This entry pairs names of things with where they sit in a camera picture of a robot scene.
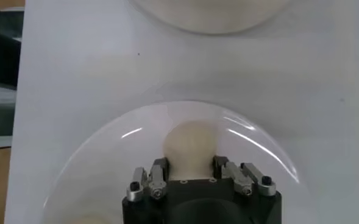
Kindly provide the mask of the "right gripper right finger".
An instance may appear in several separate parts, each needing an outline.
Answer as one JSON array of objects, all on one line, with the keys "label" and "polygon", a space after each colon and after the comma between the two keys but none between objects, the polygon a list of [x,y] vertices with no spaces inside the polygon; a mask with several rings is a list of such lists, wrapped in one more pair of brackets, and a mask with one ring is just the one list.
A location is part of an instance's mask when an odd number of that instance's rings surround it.
[{"label": "right gripper right finger", "polygon": [[263,175],[252,163],[237,166],[225,156],[213,157],[213,178],[230,178],[234,191],[250,197],[255,191],[265,197],[276,194],[276,184],[270,176]]}]

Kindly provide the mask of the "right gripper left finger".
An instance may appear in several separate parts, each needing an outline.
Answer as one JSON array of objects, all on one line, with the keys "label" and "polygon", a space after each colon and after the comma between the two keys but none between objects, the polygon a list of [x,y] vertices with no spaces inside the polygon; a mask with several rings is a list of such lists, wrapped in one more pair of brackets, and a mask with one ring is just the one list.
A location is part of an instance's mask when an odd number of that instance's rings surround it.
[{"label": "right gripper left finger", "polygon": [[143,167],[137,167],[127,187],[126,199],[141,201],[146,196],[154,200],[162,199],[166,195],[168,176],[169,162],[166,158],[156,159],[149,173]]}]

